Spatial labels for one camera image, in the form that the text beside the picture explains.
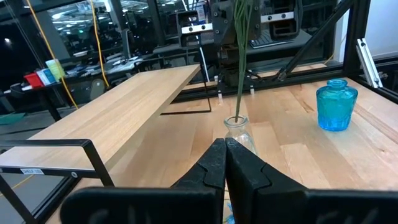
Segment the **label sticker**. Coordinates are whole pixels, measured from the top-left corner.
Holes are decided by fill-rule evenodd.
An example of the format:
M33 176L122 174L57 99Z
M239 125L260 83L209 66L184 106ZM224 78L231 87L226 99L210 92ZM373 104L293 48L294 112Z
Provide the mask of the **label sticker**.
M44 175L41 169L21 169L22 173L26 174L33 174L33 175Z

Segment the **green plant stem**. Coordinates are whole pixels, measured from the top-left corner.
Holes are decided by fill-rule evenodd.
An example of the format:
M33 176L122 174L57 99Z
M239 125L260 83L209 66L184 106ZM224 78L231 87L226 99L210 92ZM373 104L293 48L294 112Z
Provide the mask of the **green plant stem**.
M249 41L249 26L250 26L250 17L252 13L252 4L253 3L251 0L236 0L235 3L235 10L234 10L235 30L236 30L236 37L238 40L238 50L239 50L239 83L238 83L238 96L236 101L235 122L238 122L239 111L241 107L243 83L244 83L244 76L247 64L246 49L248 47L248 41Z

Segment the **wood grain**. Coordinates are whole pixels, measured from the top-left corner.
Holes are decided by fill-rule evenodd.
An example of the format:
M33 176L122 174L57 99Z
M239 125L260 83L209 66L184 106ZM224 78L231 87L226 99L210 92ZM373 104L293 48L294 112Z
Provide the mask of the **wood grain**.
M338 133L317 124L315 92L326 82L245 95L241 111L249 118L258 156L309 188L398 190L398 114L391 113L398 105L348 81L359 96L349 128ZM235 103L236 97L223 98L222 103L212 98L211 113L156 118L125 160L127 165L119 167L125 174L122 186L170 186L216 138L225 136L223 121L233 115ZM206 109L206 104L173 104L167 111ZM49 220L58 222L57 214Z
M148 125L199 69L191 65L139 73L30 139L90 139L110 170L140 145ZM92 169L77 147L14 147L0 156L0 165Z

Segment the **blue glass bottle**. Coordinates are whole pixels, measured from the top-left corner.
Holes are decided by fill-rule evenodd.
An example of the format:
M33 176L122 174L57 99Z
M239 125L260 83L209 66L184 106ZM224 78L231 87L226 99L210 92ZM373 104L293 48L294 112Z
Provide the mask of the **blue glass bottle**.
M348 128L358 91L343 79L329 80L317 91L318 124L327 131Z

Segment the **white wall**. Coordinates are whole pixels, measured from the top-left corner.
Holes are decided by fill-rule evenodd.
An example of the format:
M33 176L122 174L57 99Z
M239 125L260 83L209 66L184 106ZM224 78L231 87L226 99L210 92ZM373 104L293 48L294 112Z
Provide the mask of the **white wall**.
M369 10L366 42L374 58L398 54L398 0L372 0ZM344 60L348 12L337 22L334 60Z
M372 0L366 42L373 57L398 52L398 0Z

